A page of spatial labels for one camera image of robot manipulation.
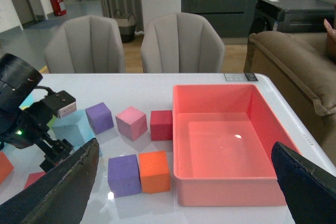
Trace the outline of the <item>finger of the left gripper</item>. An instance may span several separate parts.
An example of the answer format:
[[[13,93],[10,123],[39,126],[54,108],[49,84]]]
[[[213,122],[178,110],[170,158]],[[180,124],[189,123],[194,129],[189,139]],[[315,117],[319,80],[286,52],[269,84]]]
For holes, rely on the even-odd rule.
[[[44,133],[39,139],[39,148],[45,153],[45,160],[40,164],[45,172],[56,167],[73,151],[73,145],[66,139],[53,140],[48,133]]]

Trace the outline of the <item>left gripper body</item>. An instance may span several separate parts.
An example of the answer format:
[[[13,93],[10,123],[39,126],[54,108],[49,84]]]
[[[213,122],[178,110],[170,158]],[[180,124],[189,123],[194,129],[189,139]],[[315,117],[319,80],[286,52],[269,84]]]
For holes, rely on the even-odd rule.
[[[39,145],[43,141],[52,144],[47,124],[54,114],[55,110],[42,101],[13,113],[1,111],[1,141],[16,148]]]

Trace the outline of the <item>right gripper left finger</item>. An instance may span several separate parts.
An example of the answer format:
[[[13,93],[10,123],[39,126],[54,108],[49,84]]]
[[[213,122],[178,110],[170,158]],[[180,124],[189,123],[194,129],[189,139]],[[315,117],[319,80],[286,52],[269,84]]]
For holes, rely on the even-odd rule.
[[[1,204],[1,223],[80,223],[95,182],[99,143],[92,138],[58,166]]]

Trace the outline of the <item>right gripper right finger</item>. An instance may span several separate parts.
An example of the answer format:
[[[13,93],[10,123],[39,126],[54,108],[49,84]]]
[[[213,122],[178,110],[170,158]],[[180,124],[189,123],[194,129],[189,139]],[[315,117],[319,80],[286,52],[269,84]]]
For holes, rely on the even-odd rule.
[[[335,223],[335,176],[281,142],[271,160],[295,223]]]

